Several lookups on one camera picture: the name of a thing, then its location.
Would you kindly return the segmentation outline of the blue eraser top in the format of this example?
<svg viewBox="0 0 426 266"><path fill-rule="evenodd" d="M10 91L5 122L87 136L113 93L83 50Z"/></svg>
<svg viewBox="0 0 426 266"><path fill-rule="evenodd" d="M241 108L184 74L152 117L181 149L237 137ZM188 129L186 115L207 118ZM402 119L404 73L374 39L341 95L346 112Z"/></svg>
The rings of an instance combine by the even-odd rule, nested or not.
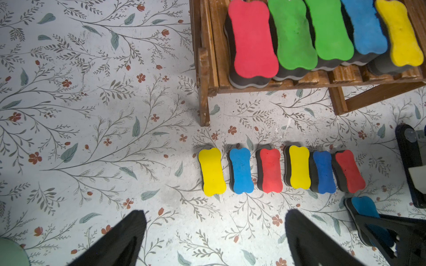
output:
<svg viewBox="0 0 426 266"><path fill-rule="evenodd" d="M332 169L332 155L328 151L314 151L310 153L309 171L311 191L319 194L334 194L336 192Z"/></svg>
<svg viewBox="0 0 426 266"><path fill-rule="evenodd" d="M238 195L254 191L254 183L251 177L251 153L247 148L233 148L229 151L230 163L230 187Z"/></svg>

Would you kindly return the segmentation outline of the red eraser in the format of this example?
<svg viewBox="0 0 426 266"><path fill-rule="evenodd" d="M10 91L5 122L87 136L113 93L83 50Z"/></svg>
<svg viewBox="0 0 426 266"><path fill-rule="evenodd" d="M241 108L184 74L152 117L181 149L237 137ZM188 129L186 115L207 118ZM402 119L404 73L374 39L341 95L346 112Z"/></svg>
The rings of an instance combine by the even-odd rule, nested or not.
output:
<svg viewBox="0 0 426 266"><path fill-rule="evenodd" d="M224 25L230 53L229 81L237 89L264 88L279 70L270 11L261 1L230 1Z"/></svg>
<svg viewBox="0 0 426 266"><path fill-rule="evenodd" d="M332 168L341 191L355 194L366 188L366 182L351 150L338 151L333 154Z"/></svg>
<svg viewBox="0 0 426 266"><path fill-rule="evenodd" d="M280 151L270 146L256 152L257 186L264 193L281 193L283 190L280 159Z"/></svg>

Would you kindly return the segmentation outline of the blue eraser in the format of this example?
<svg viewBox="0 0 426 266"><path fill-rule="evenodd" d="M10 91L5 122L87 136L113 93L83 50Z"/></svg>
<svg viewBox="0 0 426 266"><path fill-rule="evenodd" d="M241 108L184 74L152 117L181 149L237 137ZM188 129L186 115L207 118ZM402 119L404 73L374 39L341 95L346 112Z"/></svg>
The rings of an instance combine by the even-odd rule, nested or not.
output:
<svg viewBox="0 0 426 266"><path fill-rule="evenodd" d="M309 171L311 191L319 194L334 194L336 192L332 169L332 155L328 151L314 151L310 153Z"/></svg>
<svg viewBox="0 0 426 266"><path fill-rule="evenodd" d="M364 66L388 50L381 22L373 0L343 0L342 15L354 46L354 55L343 66Z"/></svg>
<svg viewBox="0 0 426 266"><path fill-rule="evenodd" d="M362 216L368 216L368 217L374 217L374 218L380 218L379 213L376 209L376 205L374 201L367 196L363 197L351 197L346 198L344 200L344 204L346 208L348 209L353 221L355 221L355 215L362 215ZM388 247L394 246L394 241L389 233L389 231L385 228L378 227L375 225L368 226L370 229L373 230L373 232L382 240ZM360 229L358 225L356 225L359 238L361 242L370 247L374 247L375 245L370 241L368 236Z"/></svg>
<svg viewBox="0 0 426 266"><path fill-rule="evenodd" d="M251 153L247 148L233 148L229 151L230 163L230 187L238 195L254 191L254 183L251 177Z"/></svg>

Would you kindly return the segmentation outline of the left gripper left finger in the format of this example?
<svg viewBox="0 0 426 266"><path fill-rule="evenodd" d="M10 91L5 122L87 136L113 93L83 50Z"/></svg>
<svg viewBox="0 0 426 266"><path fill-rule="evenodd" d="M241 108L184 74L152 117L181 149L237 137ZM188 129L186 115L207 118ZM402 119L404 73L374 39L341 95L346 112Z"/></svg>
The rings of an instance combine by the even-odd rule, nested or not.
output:
<svg viewBox="0 0 426 266"><path fill-rule="evenodd" d="M70 265L135 266L146 225L144 211L132 211Z"/></svg>

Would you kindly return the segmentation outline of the wooden two-tier shelf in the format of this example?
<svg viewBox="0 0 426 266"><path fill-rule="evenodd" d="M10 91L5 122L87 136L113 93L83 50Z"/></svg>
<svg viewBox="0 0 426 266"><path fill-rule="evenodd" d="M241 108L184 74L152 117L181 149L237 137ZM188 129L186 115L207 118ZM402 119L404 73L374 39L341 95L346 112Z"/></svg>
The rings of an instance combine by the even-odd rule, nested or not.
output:
<svg viewBox="0 0 426 266"><path fill-rule="evenodd" d="M424 1L191 1L200 124L219 93L327 88L336 115L426 84Z"/></svg>

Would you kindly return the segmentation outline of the green pencil cup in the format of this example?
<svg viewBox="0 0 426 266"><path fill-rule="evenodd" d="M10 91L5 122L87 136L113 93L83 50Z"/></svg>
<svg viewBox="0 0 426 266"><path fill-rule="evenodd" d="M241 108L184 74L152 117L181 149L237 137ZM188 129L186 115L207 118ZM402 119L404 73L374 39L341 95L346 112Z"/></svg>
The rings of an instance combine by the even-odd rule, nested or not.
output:
<svg viewBox="0 0 426 266"><path fill-rule="evenodd" d="M1 238L0 266L30 266L25 250L10 239Z"/></svg>

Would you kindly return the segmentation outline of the green eraser bottom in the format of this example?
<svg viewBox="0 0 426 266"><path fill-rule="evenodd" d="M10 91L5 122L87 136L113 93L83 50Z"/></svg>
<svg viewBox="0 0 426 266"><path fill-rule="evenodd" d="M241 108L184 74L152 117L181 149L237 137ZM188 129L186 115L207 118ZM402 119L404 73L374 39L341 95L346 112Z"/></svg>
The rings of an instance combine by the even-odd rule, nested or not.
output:
<svg viewBox="0 0 426 266"><path fill-rule="evenodd" d="M267 5L271 14L272 42L279 63L274 80L300 80L318 64L307 6L301 0L268 1Z"/></svg>
<svg viewBox="0 0 426 266"><path fill-rule="evenodd" d="M305 1L314 29L314 46L318 64L314 70L331 71L341 63L349 61L355 53L346 30L339 0Z"/></svg>

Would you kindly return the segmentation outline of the yellow eraser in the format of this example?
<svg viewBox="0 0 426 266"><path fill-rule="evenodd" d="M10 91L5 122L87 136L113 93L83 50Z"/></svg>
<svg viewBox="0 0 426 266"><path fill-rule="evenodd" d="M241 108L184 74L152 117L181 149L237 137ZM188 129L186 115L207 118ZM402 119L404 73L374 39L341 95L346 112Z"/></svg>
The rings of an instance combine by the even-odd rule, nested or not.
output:
<svg viewBox="0 0 426 266"><path fill-rule="evenodd" d="M221 195L226 191L223 168L221 164L221 152L217 148L201 150L199 163L203 175L203 191L207 197Z"/></svg>
<svg viewBox="0 0 426 266"><path fill-rule="evenodd" d="M397 75L424 63L424 54L408 16L399 1L376 1L375 8L385 26L389 48L368 63L374 75Z"/></svg>
<svg viewBox="0 0 426 266"><path fill-rule="evenodd" d="M284 149L285 175L284 182L294 189L308 190L311 187L309 159L310 151L307 147L296 145L286 146Z"/></svg>

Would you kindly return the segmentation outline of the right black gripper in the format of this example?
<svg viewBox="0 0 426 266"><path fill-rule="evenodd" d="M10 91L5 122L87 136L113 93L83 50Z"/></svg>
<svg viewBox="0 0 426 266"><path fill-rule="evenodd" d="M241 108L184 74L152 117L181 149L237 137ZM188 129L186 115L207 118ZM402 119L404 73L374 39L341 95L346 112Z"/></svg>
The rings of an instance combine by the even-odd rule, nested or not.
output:
<svg viewBox="0 0 426 266"><path fill-rule="evenodd" d="M355 223L391 266L426 264L426 222L423 219L355 215Z"/></svg>

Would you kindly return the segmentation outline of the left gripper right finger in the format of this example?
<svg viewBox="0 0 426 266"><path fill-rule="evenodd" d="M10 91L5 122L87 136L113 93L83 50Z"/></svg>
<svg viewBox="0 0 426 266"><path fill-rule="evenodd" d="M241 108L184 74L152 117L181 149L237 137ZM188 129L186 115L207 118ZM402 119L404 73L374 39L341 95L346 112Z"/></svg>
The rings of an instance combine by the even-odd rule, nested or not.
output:
<svg viewBox="0 0 426 266"><path fill-rule="evenodd" d="M361 266L338 243L296 209L285 216L288 245L296 266Z"/></svg>

